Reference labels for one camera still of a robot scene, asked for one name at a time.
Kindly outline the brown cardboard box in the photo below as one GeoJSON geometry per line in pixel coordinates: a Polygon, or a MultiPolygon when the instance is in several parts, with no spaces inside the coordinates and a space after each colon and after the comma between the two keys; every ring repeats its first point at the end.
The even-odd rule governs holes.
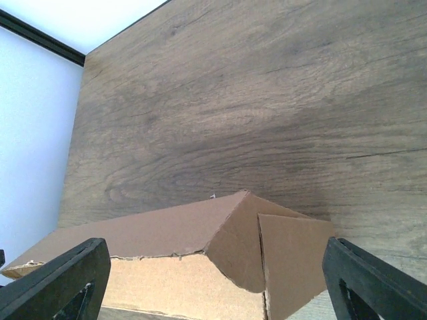
{"type": "Polygon", "coordinates": [[[102,305],[184,319],[286,319],[326,289],[331,222],[249,191],[58,229],[10,262],[22,278],[84,240],[105,239],[102,305]]]}

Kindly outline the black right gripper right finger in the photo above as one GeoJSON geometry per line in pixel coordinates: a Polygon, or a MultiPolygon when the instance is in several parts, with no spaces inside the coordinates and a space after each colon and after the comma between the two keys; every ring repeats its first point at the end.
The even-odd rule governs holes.
{"type": "Polygon", "coordinates": [[[426,285],[344,238],[328,239],[322,269],[337,319],[425,319],[426,285]]]}

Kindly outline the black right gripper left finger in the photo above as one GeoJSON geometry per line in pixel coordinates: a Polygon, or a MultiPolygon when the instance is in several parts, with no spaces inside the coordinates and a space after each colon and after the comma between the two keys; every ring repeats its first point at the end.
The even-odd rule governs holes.
{"type": "Polygon", "coordinates": [[[90,238],[1,288],[2,319],[97,319],[111,261],[90,238]]]}

